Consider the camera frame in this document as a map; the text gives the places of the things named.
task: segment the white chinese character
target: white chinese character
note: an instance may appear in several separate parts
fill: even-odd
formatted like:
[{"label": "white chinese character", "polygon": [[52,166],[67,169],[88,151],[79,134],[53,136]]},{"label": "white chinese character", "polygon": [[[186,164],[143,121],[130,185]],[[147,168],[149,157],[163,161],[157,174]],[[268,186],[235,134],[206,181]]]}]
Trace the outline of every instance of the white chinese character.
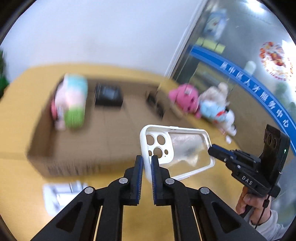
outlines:
[{"label": "white chinese character", "polygon": [[221,69],[226,69],[228,63],[227,62],[223,62],[223,64],[220,66]]},{"label": "white chinese character", "polygon": [[267,100],[268,96],[269,96],[269,95],[266,94],[266,93],[263,91],[263,93],[261,94],[260,98],[265,102],[265,101]]},{"label": "white chinese character", "polygon": [[278,114],[277,117],[282,117],[283,116],[283,111],[282,110],[277,110],[276,113]]},{"label": "white chinese character", "polygon": [[254,85],[252,90],[256,93],[258,90],[260,90],[260,87],[258,85]]},{"label": "white chinese character", "polygon": [[235,68],[234,67],[230,67],[228,71],[232,74],[235,71]]},{"label": "white chinese character", "polygon": [[237,73],[237,79],[242,80],[243,75],[244,75],[243,73],[238,72]]},{"label": "white chinese character", "polygon": [[275,105],[276,105],[275,101],[272,100],[272,101],[270,101],[270,103],[268,104],[268,107],[272,110],[272,109],[275,108]]},{"label": "white chinese character", "polygon": [[284,127],[287,128],[287,127],[289,126],[289,123],[288,123],[288,122],[289,122],[288,120],[284,120],[284,121],[283,121]]},{"label": "white chinese character", "polygon": [[251,79],[248,79],[247,81],[244,82],[244,84],[247,85],[247,87],[250,86],[250,80],[251,80]]}]

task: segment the black cable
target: black cable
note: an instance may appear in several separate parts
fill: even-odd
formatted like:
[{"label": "black cable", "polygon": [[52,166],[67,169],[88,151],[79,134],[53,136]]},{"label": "black cable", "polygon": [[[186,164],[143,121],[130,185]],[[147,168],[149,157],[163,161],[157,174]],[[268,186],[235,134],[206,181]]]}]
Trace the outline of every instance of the black cable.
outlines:
[{"label": "black cable", "polygon": [[262,213],[261,213],[261,215],[260,215],[260,218],[259,218],[259,220],[258,220],[258,222],[257,222],[257,224],[256,224],[256,226],[255,226],[255,229],[258,227],[258,225],[259,225],[259,222],[260,222],[260,220],[261,220],[261,218],[262,218],[262,216],[263,216],[263,214],[264,214],[264,211],[265,211],[265,209],[268,207],[268,205],[269,205],[269,198],[270,198],[270,193],[268,194],[268,196],[267,196],[267,199],[265,199],[264,200],[264,202],[263,202],[263,210],[262,210]]}]

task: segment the yellow sticky note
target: yellow sticky note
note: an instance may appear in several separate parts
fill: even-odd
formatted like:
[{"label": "yellow sticky note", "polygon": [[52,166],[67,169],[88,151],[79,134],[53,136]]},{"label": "yellow sticky note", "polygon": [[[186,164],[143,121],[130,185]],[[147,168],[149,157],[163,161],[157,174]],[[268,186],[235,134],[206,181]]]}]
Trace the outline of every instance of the yellow sticky note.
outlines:
[{"label": "yellow sticky note", "polygon": [[224,49],[225,49],[225,45],[223,44],[217,44],[217,47],[215,48],[215,52],[216,53],[219,53],[219,54],[222,54]]},{"label": "yellow sticky note", "polygon": [[199,46],[202,46],[204,40],[205,40],[204,38],[199,37],[198,40],[196,41],[196,44]]},{"label": "yellow sticky note", "polygon": [[215,50],[217,43],[212,40],[205,39],[202,46],[209,50]]}]

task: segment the hand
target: hand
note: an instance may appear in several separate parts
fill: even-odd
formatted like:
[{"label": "hand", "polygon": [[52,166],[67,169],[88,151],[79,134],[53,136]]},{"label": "hand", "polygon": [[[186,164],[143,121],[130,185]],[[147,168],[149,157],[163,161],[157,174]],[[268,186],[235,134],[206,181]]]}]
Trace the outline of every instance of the hand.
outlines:
[{"label": "hand", "polygon": [[[248,188],[243,187],[241,196],[239,197],[239,201],[238,201],[235,209],[238,214],[242,214],[242,213],[244,213],[244,211],[246,209],[246,205],[250,205],[252,207],[255,207],[254,212],[250,217],[250,220],[253,225],[256,225],[260,216],[261,216],[261,213],[263,211],[262,205],[263,205],[263,202],[266,198],[267,198],[267,196],[263,197],[263,198],[259,198],[259,197],[252,195],[252,194],[248,194]],[[271,205],[271,197],[269,198],[269,205],[265,209],[264,214],[259,222],[259,225],[265,223],[270,218],[270,216],[271,216],[270,205]]]}]

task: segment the round food sticker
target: round food sticker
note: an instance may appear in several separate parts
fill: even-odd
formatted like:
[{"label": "round food sticker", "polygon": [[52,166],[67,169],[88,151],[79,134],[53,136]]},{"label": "round food sticker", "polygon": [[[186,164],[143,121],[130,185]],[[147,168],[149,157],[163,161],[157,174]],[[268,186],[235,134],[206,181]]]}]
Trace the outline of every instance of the round food sticker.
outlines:
[{"label": "round food sticker", "polygon": [[279,80],[290,80],[293,75],[293,65],[285,55],[281,44],[266,42],[260,49],[259,57],[268,73]]}]

